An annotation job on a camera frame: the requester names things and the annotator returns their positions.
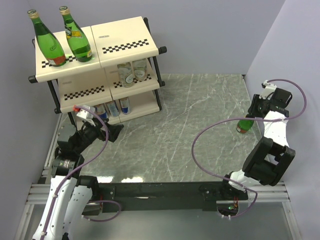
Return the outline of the silver energy drink can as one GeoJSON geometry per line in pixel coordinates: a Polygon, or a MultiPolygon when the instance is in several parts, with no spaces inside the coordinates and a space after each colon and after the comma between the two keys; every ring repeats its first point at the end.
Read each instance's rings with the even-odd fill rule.
{"type": "Polygon", "coordinates": [[[106,107],[103,103],[97,104],[94,106],[96,114],[101,118],[101,119],[107,119],[108,118],[108,113],[106,110],[106,107]]]}
{"type": "Polygon", "coordinates": [[[115,100],[106,102],[105,104],[106,104],[106,107],[112,117],[115,118],[115,117],[119,116],[119,109],[118,109],[118,106],[117,106],[115,100]]]}

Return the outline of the green glass bottle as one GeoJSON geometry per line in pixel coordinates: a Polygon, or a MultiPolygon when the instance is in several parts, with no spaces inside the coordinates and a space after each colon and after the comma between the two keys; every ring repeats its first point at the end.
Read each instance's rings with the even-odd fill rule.
{"type": "Polygon", "coordinates": [[[92,59],[92,50],[87,36],[75,22],[67,6],[61,6],[59,12],[62,15],[66,40],[75,58],[85,63],[92,59]]]}
{"type": "Polygon", "coordinates": [[[35,9],[28,10],[27,14],[32,21],[38,47],[45,59],[53,67],[64,65],[66,63],[66,56],[58,39],[43,23],[35,9]]]}
{"type": "Polygon", "coordinates": [[[254,119],[255,117],[247,114],[244,119],[241,119],[238,121],[237,125],[236,125],[236,130],[241,133],[241,134],[245,134],[247,133],[252,126],[254,125],[254,120],[248,120],[248,119],[254,119]]]}

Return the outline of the blue energy drink can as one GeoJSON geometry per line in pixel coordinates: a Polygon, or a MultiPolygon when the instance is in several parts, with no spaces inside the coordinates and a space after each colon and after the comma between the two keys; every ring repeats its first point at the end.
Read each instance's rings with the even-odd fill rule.
{"type": "Polygon", "coordinates": [[[120,98],[118,101],[120,104],[121,112],[124,115],[130,114],[131,113],[131,105],[130,105],[129,97],[120,98]]]}

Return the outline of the green glass bottle back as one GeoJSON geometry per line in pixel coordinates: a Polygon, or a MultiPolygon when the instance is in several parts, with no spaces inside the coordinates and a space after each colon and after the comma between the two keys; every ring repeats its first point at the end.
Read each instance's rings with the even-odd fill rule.
{"type": "Polygon", "coordinates": [[[75,22],[67,6],[61,6],[59,12],[62,15],[66,40],[75,58],[85,63],[92,59],[92,50],[87,36],[75,22]]]}

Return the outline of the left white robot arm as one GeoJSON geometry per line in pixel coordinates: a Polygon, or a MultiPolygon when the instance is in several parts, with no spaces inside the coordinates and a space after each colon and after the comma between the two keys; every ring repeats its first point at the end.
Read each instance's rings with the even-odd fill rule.
{"type": "Polygon", "coordinates": [[[97,120],[84,123],[81,129],[63,126],[57,139],[51,164],[49,194],[40,223],[32,236],[34,240],[72,240],[75,228],[89,201],[102,201],[98,179],[80,175],[84,158],[82,152],[95,140],[115,142],[123,124],[107,124],[97,120]]]}

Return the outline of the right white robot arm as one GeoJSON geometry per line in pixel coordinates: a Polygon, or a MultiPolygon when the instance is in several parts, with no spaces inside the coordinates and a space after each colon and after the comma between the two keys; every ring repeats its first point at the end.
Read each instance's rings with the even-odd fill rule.
{"type": "Polygon", "coordinates": [[[293,161],[296,151],[289,147],[287,141],[286,110],[293,95],[291,92],[267,84],[261,94],[253,96],[245,119],[238,121],[236,130],[247,133],[253,126],[253,119],[264,120],[263,136],[246,158],[239,171],[226,175],[229,180],[223,180],[219,187],[222,198],[230,200],[237,190],[255,185],[275,186],[293,161]]]}

